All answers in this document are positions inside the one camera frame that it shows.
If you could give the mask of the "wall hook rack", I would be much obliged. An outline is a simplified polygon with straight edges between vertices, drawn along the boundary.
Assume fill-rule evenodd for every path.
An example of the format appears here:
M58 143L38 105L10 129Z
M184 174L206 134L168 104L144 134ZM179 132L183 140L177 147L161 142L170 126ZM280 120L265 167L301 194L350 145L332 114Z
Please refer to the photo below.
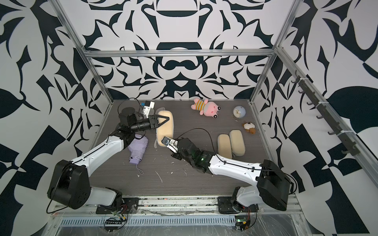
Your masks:
M352 156L360 154L361 151L357 146L357 142L352 138L352 131L341 123L341 119L336 115L336 111L331 107L329 102L325 101L325 98L320 94L310 79L301 77L297 74L297 71L295 72L295 77L292 83L298 84L302 89L299 93L306 94L311 101L307 104L316 108L320 113L317 119L324 119L330 126L331 131L328 132L328 135L336 135L344 145L346 150L342 150L342 154L351 154Z

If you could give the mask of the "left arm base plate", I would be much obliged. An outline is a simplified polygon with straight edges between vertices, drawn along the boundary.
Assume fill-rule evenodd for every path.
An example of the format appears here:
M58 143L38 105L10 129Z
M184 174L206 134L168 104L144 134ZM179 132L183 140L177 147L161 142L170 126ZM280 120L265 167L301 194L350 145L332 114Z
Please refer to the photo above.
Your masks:
M99 215L113 214L114 212L118 214L134 214L138 210L139 200L137 197L117 198L110 206L98 205L95 213Z

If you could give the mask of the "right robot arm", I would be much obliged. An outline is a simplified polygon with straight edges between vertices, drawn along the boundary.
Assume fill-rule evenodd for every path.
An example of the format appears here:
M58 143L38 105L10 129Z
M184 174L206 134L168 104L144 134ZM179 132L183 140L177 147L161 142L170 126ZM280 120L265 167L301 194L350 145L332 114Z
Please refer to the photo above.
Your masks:
M237 187L231 202L239 207L265 203L276 210L287 209L291 181L289 176L270 160L263 163L241 162L211 151L200 150L188 138L177 140L164 137L162 143L172 151L172 157L187 161L200 173L221 175L245 183Z

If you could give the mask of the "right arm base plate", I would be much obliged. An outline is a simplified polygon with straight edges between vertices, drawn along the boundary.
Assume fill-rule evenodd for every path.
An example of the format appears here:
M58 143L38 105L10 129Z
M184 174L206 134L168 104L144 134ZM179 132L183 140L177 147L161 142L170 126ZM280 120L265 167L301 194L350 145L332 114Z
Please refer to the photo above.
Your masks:
M258 212L258 205L242 206L232 197L218 197L218 211L220 214L238 214Z

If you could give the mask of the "blue alarm clock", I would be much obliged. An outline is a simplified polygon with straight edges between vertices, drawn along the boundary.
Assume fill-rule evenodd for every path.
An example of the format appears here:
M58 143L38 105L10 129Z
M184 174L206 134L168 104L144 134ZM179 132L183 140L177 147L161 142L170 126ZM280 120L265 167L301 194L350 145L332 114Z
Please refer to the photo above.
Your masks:
M246 113L246 109L243 106L236 106L233 109L232 118L238 122L245 117Z

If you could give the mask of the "brown white plush toy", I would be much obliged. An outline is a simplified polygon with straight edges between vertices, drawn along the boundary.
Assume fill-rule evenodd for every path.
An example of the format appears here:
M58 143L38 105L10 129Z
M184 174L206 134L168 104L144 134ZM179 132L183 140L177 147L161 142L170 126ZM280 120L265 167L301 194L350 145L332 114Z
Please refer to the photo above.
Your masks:
M244 123L243 128L250 134L256 134L256 126L251 122Z

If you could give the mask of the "pink plush toy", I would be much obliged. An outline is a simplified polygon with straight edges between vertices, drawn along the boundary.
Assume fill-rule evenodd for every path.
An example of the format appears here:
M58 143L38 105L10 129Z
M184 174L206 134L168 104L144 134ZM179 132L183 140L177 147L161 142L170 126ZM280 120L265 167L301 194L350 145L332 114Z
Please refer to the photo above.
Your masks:
M221 107L208 99L201 100L199 98L195 98L194 104L191 105L191 109L199 111L201 116L213 117L216 119Z

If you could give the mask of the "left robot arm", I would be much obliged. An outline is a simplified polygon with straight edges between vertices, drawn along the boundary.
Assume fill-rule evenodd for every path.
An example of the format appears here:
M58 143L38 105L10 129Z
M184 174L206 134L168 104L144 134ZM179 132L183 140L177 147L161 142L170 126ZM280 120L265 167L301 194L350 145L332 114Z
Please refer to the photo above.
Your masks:
M122 193L111 188L91 186L90 176L110 157L138 140L138 132L173 128L173 116L169 111L160 111L145 119L138 119L137 116L134 108L124 108L119 114L119 124L102 143L78 158L58 162L47 191L48 198L71 209L99 205L119 211L123 204Z

